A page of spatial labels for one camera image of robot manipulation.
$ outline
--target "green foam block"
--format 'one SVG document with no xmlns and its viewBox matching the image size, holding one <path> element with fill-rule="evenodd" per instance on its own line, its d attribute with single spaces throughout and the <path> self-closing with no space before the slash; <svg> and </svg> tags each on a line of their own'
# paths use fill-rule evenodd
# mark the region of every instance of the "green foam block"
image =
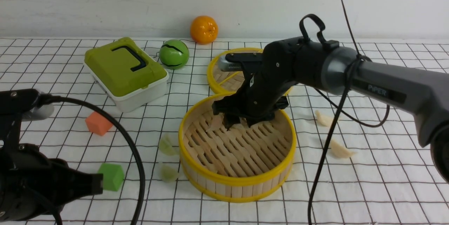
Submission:
<svg viewBox="0 0 449 225">
<path fill-rule="evenodd" d="M 103 189 L 117 192 L 125 180 L 122 166 L 111 163 L 103 163 L 98 169 L 98 173 L 103 174 Z"/>
</svg>

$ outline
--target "orange foam block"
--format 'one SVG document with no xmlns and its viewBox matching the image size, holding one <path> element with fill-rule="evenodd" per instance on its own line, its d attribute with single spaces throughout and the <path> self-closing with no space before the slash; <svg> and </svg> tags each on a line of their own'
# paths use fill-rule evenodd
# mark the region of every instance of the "orange foam block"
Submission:
<svg viewBox="0 0 449 225">
<path fill-rule="evenodd" d="M 93 112 L 87 117 L 86 125 L 90 132 L 101 136 L 104 136 L 113 126 L 110 121 L 97 112 Z"/>
</svg>

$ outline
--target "green ball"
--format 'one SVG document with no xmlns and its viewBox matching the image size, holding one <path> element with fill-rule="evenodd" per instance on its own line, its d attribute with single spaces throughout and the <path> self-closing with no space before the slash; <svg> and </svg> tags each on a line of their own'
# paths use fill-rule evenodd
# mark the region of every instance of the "green ball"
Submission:
<svg viewBox="0 0 449 225">
<path fill-rule="evenodd" d="M 180 40 L 168 40 L 159 50 L 159 59 L 167 68 L 177 70 L 189 60 L 189 49 Z"/>
</svg>

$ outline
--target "black cable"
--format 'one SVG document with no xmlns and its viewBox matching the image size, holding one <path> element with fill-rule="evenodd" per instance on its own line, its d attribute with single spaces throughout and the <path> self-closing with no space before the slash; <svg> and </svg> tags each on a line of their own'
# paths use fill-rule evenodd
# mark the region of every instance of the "black cable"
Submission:
<svg viewBox="0 0 449 225">
<path fill-rule="evenodd" d="M 136 144 L 133 142 L 133 139 L 129 136 L 129 134 L 125 130 L 125 128 L 116 119 L 114 119 L 114 117 L 109 115 L 107 112 L 105 112 L 101 108 L 94 106 L 94 105 L 92 105 L 88 102 L 85 102 L 83 100 L 77 100 L 77 99 L 61 97 L 61 96 L 53 96 L 53 95 L 49 95 L 49 94 L 47 94 L 47 96 L 48 97 L 46 99 L 43 99 L 43 101 L 42 101 L 43 104 L 68 102 L 68 103 L 87 107 L 87 108 L 99 113 L 104 118 L 106 118 L 120 131 L 120 133 L 122 133 L 123 137 L 125 138 L 126 142 L 128 142 L 128 145 L 131 148 L 131 152 L 133 153 L 133 156 L 136 160 L 136 164 L 138 166 L 138 171 L 139 171 L 139 182 L 140 182 L 139 197 L 138 197 L 138 202 L 136 205 L 136 211 L 134 212 L 133 219 L 131 220 L 131 225 L 136 225 L 139 220 L 139 215 L 140 215 L 140 212 L 141 212 L 141 209 L 143 206 L 144 197 L 145 197 L 144 196 L 145 195 L 145 171 L 144 171 L 142 159 L 139 155 Z"/>
<path fill-rule="evenodd" d="M 365 56 L 365 55 L 360 55 L 360 54 L 358 53 L 358 49 L 357 49 L 357 54 L 358 54 L 358 56 L 357 56 L 358 58 L 361 58 L 362 60 L 365 60 L 365 61 L 368 61 L 368 62 L 372 62 L 372 60 L 371 60 L 369 57 L 367 57 L 367 56 Z M 330 100 L 329 97 L 327 97 L 326 95 L 324 95 L 323 92 L 321 92 L 321 91 L 318 90 L 318 89 L 315 89 L 315 90 L 316 90 L 321 96 L 323 96 L 329 103 L 331 103 L 332 106 L 334 106 L 335 108 L 338 108 L 338 106 L 337 106 L 332 100 Z M 390 105 L 387 105 L 387 111 L 385 111 L 385 116 L 383 117 L 382 121 L 380 121 L 378 124 L 375 124 L 375 125 L 371 125 L 371 124 L 368 124 L 368 123 L 364 123 L 364 122 L 360 121 L 359 119 L 356 119 L 356 118 L 352 117 L 351 115 L 349 115 L 348 113 L 346 113 L 344 110 L 341 110 L 341 112 L 342 112 L 344 115 L 348 116 L 348 118 L 350 118 L 351 120 L 353 120 L 353 121 L 359 123 L 360 125 L 367 126 L 367 127 L 379 127 L 379 126 L 382 126 L 382 125 L 387 121 L 388 115 L 390 114 Z"/>
<path fill-rule="evenodd" d="M 320 178 L 321 170 L 323 169 L 323 166 L 324 166 L 324 160 L 326 159 L 326 154 L 327 154 L 327 150 L 329 149 L 330 140 L 332 138 L 332 134 L 334 132 L 335 126 L 337 125 L 338 118 L 340 117 L 340 113 L 343 111 L 344 101 L 346 100 L 346 97 L 348 97 L 348 92 L 349 92 L 352 80 L 354 78 L 355 71 L 357 70 L 357 68 L 359 67 L 359 65 L 360 65 L 360 63 L 362 62 L 363 59 L 364 58 L 360 54 L 358 54 L 357 55 L 357 59 L 349 66 L 348 80 L 347 80 L 346 85 L 344 87 L 344 91 L 343 91 L 343 94 L 341 96 L 340 103 L 339 103 L 339 105 L 337 107 L 337 110 L 335 112 L 334 119 L 332 121 L 332 124 L 330 125 L 329 133 L 327 134 L 327 138 L 326 138 L 326 141 L 324 143 L 323 153 L 321 154 L 321 159 L 320 159 L 320 162 L 319 162 L 319 165 L 318 165 L 318 169 L 316 171 L 315 179 L 313 180 L 313 185 L 312 185 L 311 190 L 310 190 L 310 196 L 309 196 L 308 206 L 307 206 L 307 218 L 308 218 L 309 225 L 312 225 L 312 222 L 311 222 L 311 206 L 312 206 L 312 202 L 313 202 L 313 195 L 315 194 L 315 190 L 316 190 L 316 186 L 318 185 L 318 181 L 319 181 L 319 178 Z"/>
<path fill-rule="evenodd" d="M 61 215 L 58 212 L 58 209 L 49 201 L 45 196 L 41 195 L 37 191 L 33 190 L 27 185 L 24 185 L 24 190 L 31 193 L 35 200 L 48 212 L 50 212 L 55 218 L 56 225 L 62 225 Z"/>
<path fill-rule="evenodd" d="M 331 103 L 332 106 L 334 106 L 335 108 L 338 108 L 338 106 L 337 106 L 334 102 L 332 102 L 332 100 L 330 100 L 329 97 L 327 97 L 323 92 L 321 92 L 321 91 L 318 90 L 318 89 L 315 89 L 315 90 L 316 90 L 321 96 L 323 96 L 329 103 Z M 385 116 L 383 117 L 382 121 L 380 121 L 378 124 L 375 124 L 375 125 L 371 125 L 371 124 L 368 124 L 368 123 L 364 123 L 364 122 L 362 122 L 362 121 L 360 121 L 360 120 L 354 118 L 353 116 L 349 115 L 349 114 L 346 113 L 344 110 L 341 110 L 341 112 L 342 112 L 344 115 L 348 116 L 348 118 L 350 118 L 351 120 L 353 120 L 353 121 L 359 123 L 360 125 L 367 126 L 367 127 L 379 127 L 379 126 L 382 126 L 382 125 L 387 121 L 388 115 L 390 114 L 390 105 L 387 105 L 387 111 L 385 111 Z"/>
</svg>

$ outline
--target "table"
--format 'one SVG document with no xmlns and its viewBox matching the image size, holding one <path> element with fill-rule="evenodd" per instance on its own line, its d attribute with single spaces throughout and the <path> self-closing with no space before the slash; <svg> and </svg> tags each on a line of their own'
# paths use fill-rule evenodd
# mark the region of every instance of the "table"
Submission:
<svg viewBox="0 0 449 225">
<path fill-rule="evenodd" d="M 180 169 L 178 157 L 158 152 L 158 142 L 177 131 L 189 107 L 212 94 L 207 65 L 217 54 L 238 47 L 264 47 L 269 39 L 221 39 L 209 45 L 184 40 L 190 50 L 187 65 L 170 71 L 163 97 L 131 113 L 120 113 L 83 67 L 87 49 L 117 38 L 0 38 L 0 90 L 36 88 L 43 92 L 86 100 L 120 120 L 136 142 L 146 170 L 146 201 L 141 211 L 149 224 L 306 224 L 308 192 L 321 156 L 327 129 L 316 124 L 315 110 L 333 114 L 330 103 L 309 87 L 295 86 L 286 109 L 297 131 L 292 173 L 269 197 L 247 204 L 228 204 L 199 193 L 183 175 L 176 182 L 160 180 L 166 163 Z M 133 38 L 155 60 L 166 38 Z M 353 47 L 348 39 L 340 40 Z M 374 62 L 447 72 L 449 41 L 358 40 Z M 338 103 L 339 97 L 331 97 Z M 385 105 L 355 92 L 346 112 L 367 123 L 383 117 Z M 125 140 L 112 129 L 104 137 L 88 132 L 91 111 L 77 105 L 56 105 L 51 118 L 23 123 L 21 143 L 40 145 L 49 158 L 62 158 L 82 172 L 95 173 L 101 163 L 120 164 L 126 179 L 118 192 L 82 198 L 61 213 L 65 224 L 129 224 L 138 196 L 138 171 Z M 343 118 L 335 140 L 356 152 L 351 159 L 327 155 L 313 204 L 318 224 L 449 224 L 449 185 L 433 166 L 429 147 L 417 144 L 413 117 L 392 108 L 379 128 L 366 128 Z M 6 225 L 52 224 L 53 217 Z"/>
</svg>

